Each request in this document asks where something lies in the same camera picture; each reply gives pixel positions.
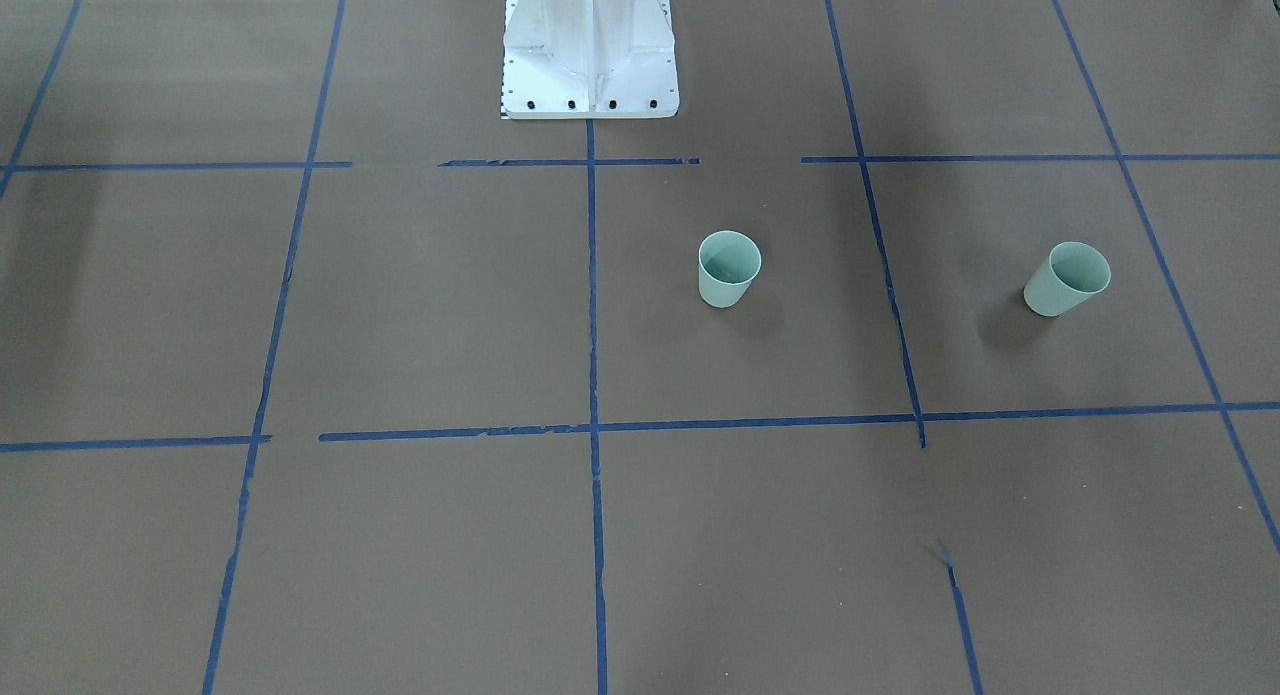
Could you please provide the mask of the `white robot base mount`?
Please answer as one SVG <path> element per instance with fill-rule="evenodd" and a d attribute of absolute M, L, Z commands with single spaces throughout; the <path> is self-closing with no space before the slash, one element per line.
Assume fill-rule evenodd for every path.
<path fill-rule="evenodd" d="M 502 116 L 680 111 L 671 0 L 504 0 L 502 44 Z"/>

